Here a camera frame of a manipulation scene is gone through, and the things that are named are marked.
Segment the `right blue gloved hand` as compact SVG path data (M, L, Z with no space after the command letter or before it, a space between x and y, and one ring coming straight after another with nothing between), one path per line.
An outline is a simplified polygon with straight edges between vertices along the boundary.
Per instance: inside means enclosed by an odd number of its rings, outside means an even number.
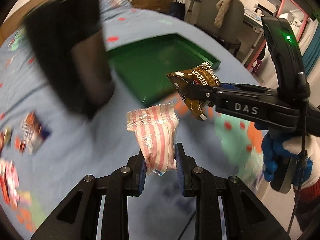
M261 148L264 154L264 177L266 181L272 181L278 168L276 157L297 160L302 151L302 137L294 133L276 134L275 131L268 131ZM308 159L304 168L303 189L315 185L319 180L319 144L315 136L305 136L305 149Z

